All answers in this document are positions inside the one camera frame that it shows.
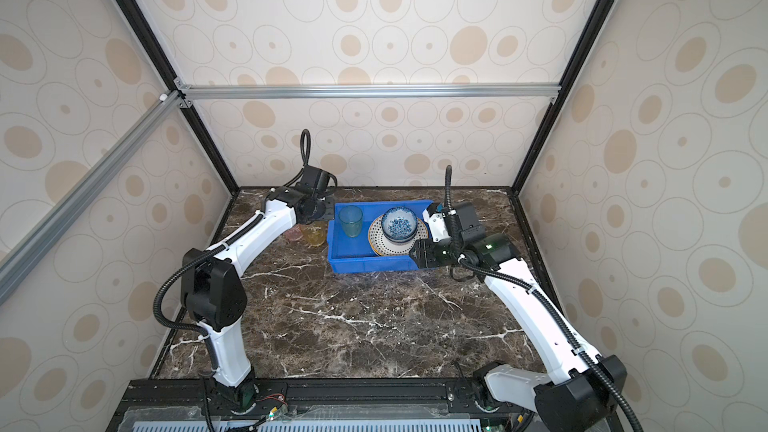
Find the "yellow transparent cup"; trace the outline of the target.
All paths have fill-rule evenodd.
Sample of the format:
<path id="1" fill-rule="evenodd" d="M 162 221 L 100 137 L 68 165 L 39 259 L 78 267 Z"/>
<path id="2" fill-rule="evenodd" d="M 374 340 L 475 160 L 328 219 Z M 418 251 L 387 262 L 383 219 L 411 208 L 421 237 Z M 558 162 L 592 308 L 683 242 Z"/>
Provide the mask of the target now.
<path id="1" fill-rule="evenodd" d="M 301 224 L 300 230 L 304 240 L 311 247 L 320 247 L 327 240 L 327 223 Z"/>

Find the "pink transparent cup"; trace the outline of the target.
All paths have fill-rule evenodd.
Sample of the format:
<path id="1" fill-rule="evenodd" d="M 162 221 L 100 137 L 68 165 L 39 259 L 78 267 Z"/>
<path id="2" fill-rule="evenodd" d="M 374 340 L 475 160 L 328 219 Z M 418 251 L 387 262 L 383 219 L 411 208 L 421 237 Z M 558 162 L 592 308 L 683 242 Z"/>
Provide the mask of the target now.
<path id="1" fill-rule="evenodd" d="M 303 232 L 299 225 L 295 225 L 285 231 L 282 236 L 288 242 L 298 242 L 303 238 Z"/>

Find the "green transparent cup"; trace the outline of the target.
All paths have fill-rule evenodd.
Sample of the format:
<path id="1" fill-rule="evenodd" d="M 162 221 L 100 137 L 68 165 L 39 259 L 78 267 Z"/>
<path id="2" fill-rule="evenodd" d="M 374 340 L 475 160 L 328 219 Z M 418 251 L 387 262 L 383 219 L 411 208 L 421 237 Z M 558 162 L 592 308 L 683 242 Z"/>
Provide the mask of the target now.
<path id="1" fill-rule="evenodd" d="M 344 234 L 349 238 L 356 238 L 362 232 L 363 211 L 354 205 L 344 206 L 338 213 L 338 220 Z"/>

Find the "dotted yellow rim plate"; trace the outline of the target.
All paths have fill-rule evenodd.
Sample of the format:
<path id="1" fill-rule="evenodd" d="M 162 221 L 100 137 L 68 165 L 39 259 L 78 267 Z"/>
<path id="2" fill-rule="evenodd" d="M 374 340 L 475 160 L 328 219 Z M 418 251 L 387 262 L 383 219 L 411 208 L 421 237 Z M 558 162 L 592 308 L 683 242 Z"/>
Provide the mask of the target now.
<path id="1" fill-rule="evenodd" d="M 370 225 L 367 234 L 368 242 L 373 252 L 378 256 L 408 255 L 418 240 L 429 239 L 430 235 L 425 223 L 417 220 L 415 236 L 409 241 L 398 243 L 390 241 L 382 228 L 382 216 L 377 217 Z"/>

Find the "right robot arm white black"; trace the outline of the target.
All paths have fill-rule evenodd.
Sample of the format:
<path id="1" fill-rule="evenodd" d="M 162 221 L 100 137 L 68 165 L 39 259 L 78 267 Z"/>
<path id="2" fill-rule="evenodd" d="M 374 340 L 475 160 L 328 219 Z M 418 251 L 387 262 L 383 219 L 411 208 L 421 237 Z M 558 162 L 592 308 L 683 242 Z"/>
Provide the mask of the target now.
<path id="1" fill-rule="evenodd" d="M 415 242 L 411 259 L 420 269 L 464 269 L 464 281 L 486 285 L 522 327 L 545 367 L 535 373 L 491 363 L 476 370 L 470 382 L 476 406 L 486 413 L 504 404 L 518 406 L 551 431 L 586 431 L 622 411 L 632 430 L 642 430 L 623 395 L 627 370 L 621 360 L 602 355 L 570 324 L 508 237 L 488 234 L 471 203 L 453 200 L 451 185 L 447 168 L 443 201 L 424 213 L 430 236 Z"/>

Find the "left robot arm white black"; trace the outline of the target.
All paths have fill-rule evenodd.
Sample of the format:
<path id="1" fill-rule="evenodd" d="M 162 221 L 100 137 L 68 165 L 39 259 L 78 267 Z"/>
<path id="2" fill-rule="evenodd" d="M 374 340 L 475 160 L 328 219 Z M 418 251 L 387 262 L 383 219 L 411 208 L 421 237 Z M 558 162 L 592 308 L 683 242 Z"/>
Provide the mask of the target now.
<path id="1" fill-rule="evenodd" d="M 152 311 L 159 324 L 202 337 L 216 390 L 238 412 L 250 410 L 258 393 L 241 329 L 247 307 L 242 277 L 283 233 L 333 215 L 330 196 L 338 181 L 332 173 L 309 163 L 311 133 L 307 129 L 301 132 L 299 149 L 302 167 L 296 176 L 271 188 L 260 208 L 233 233 L 205 250 L 190 249 L 180 269 L 163 283 L 153 300 Z"/>

